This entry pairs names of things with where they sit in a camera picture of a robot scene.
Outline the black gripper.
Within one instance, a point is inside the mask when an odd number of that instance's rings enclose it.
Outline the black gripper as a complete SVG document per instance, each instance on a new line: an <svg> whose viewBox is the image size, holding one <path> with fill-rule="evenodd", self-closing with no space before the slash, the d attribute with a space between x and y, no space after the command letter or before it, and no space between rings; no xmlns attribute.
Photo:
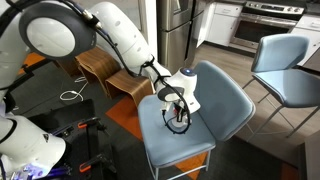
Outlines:
<svg viewBox="0 0 320 180"><path fill-rule="evenodd" d="M187 118L187 111L183 107L179 106L178 104L174 104L174 113L175 115L178 113L183 114L184 121Z"/></svg>

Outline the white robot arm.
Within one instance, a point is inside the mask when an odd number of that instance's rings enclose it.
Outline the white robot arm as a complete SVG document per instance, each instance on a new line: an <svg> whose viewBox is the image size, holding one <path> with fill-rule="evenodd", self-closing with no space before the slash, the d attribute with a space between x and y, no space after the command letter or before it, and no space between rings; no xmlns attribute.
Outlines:
<svg viewBox="0 0 320 180"><path fill-rule="evenodd" d="M87 10L73 0L0 0L0 89L14 86L27 55L67 60L96 46L113 54L135 77L147 72L162 107L177 102L187 114L200 108L194 96L195 76L171 74L160 65L131 20L113 3ZM1 180L39 179L66 151L66 142L27 118L1 113Z"/></svg>

